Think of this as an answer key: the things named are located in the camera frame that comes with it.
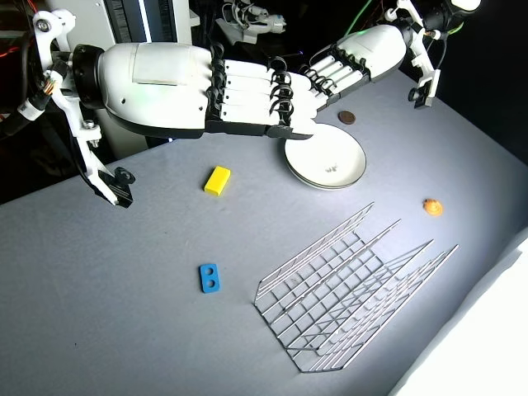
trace wire rack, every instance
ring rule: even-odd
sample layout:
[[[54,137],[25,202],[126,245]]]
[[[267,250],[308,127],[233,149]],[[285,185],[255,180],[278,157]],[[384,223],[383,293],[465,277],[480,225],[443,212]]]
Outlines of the wire rack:
[[[410,271],[433,241],[390,261],[372,247],[398,225],[365,241],[356,228],[366,206],[262,279],[254,304],[301,372],[347,367],[458,248]]]

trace green cable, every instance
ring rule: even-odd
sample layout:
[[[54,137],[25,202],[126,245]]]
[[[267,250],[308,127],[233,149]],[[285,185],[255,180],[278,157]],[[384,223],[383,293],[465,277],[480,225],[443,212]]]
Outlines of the green cable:
[[[365,5],[363,6],[363,8],[357,13],[356,17],[354,18],[354,21],[352,21],[352,23],[350,24],[350,26],[348,26],[348,29],[346,30],[346,33],[345,35],[348,35],[351,30],[354,28],[354,25],[356,24],[357,20],[360,19],[361,17],[361,14],[363,12],[365,12],[366,8],[369,6],[369,4],[372,2],[372,0],[367,0],[367,2],[365,3]]]
[[[449,35],[453,35],[454,33],[456,33],[457,31],[459,31],[460,29],[462,29],[462,26],[464,25],[464,23],[462,22],[458,27],[456,27],[455,29],[451,29],[448,33]]]

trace blue object with holes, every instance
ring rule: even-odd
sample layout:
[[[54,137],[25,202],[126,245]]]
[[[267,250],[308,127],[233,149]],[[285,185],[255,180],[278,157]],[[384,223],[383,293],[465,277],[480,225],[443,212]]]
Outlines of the blue object with holes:
[[[204,293],[214,293],[220,290],[220,278],[216,264],[200,266],[201,289]]]

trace tabletop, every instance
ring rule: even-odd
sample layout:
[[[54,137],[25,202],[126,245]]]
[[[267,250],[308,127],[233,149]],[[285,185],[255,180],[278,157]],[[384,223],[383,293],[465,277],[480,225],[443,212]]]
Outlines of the tabletop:
[[[297,180],[277,139],[214,134],[118,162],[137,178],[129,209],[79,177],[0,206],[0,394],[387,394],[528,202],[528,168],[441,101],[415,111],[412,86],[397,72],[318,115],[365,150],[364,176],[343,190]],[[232,172],[221,197],[202,190],[216,165]],[[258,281],[370,202],[359,233],[402,219],[386,251],[460,248],[345,370],[300,374],[252,306]],[[200,290],[206,263],[220,292]]]

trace white plate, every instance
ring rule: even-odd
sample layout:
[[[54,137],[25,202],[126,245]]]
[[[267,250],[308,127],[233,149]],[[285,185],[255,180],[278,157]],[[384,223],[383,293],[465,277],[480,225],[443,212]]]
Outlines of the white plate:
[[[303,182],[323,189],[337,189],[357,182],[366,169],[360,144],[344,130],[316,124],[307,140],[286,140],[286,160]]]

